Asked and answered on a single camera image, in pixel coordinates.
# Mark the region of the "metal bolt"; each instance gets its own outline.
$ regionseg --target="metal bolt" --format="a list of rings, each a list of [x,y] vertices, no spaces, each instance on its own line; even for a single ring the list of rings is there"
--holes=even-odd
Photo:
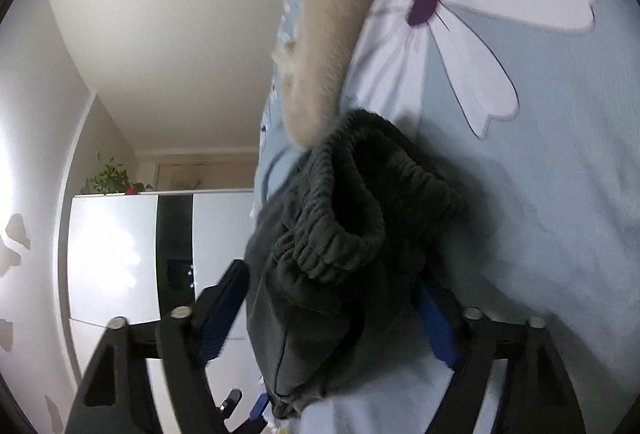
[[[464,311],[465,318],[469,320],[480,320],[484,317],[484,313],[478,308],[466,308]]]
[[[109,321],[109,323],[107,324],[107,327],[109,329],[122,329],[124,326],[127,325],[127,319],[124,317],[114,317],[113,319],[111,319]]]
[[[544,329],[546,328],[545,319],[540,317],[531,317],[529,319],[529,327],[533,329]]]
[[[171,318],[180,320],[191,316],[191,308],[189,306],[178,306],[171,311]]]

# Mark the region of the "white flower print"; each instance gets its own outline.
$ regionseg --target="white flower print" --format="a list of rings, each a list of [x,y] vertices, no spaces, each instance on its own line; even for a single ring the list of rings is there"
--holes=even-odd
[[[427,54],[437,49],[469,127],[483,139],[492,119],[516,116],[518,96],[491,49],[449,7],[579,34],[594,24],[593,1],[376,0],[354,53],[347,92],[357,106],[397,125],[404,122],[400,127],[411,132],[422,114]]]

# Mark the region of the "wall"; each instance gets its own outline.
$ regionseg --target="wall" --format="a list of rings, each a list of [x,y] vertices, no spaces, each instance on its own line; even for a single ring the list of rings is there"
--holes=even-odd
[[[66,317],[70,315],[68,307],[68,287],[66,280],[66,247],[68,240],[68,223],[71,213],[71,202],[78,195],[88,178],[104,168],[104,164],[113,158],[114,164],[121,163],[131,181],[136,181],[138,160],[131,145],[124,139],[110,114],[105,109],[100,97],[94,96],[87,106],[81,122],[76,130],[72,143],[73,154],[68,160],[68,174],[63,179],[58,200],[58,219],[54,234],[54,249],[58,252],[58,297],[60,315],[64,317],[60,326],[64,331],[63,343],[71,354],[71,365],[74,377],[79,380],[80,369],[73,347],[70,324]]]
[[[50,0],[137,153],[257,147],[282,0]]]
[[[74,396],[56,327],[53,241],[70,147],[90,100],[49,2],[15,0],[0,25],[0,371],[40,434],[62,431]]]
[[[256,151],[139,158],[139,180],[158,191],[251,189],[258,163]]]

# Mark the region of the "light blue bedding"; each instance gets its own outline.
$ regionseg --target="light blue bedding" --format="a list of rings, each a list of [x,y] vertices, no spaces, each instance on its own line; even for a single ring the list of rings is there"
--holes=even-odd
[[[302,2],[285,0],[279,40]],[[640,392],[639,58],[636,0],[376,0],[342,99],[394,121],[459,184],[470,216],[443,245],[456,295],[546,319],[589,433],[612,432]],[[258,209],[298,157],[279,81]],[[406,320],[371,375],[305,410],[302,432],[424,432],[450,372]]]

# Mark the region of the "dark gray fabric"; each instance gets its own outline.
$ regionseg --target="dark gray fabric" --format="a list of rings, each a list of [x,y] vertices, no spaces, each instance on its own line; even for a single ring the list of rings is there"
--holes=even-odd
[[[248,331],[277,415],[339,389],[375,356],[457,207],[420,150],[369,112],[348,113],[300,158],[245,254]]]

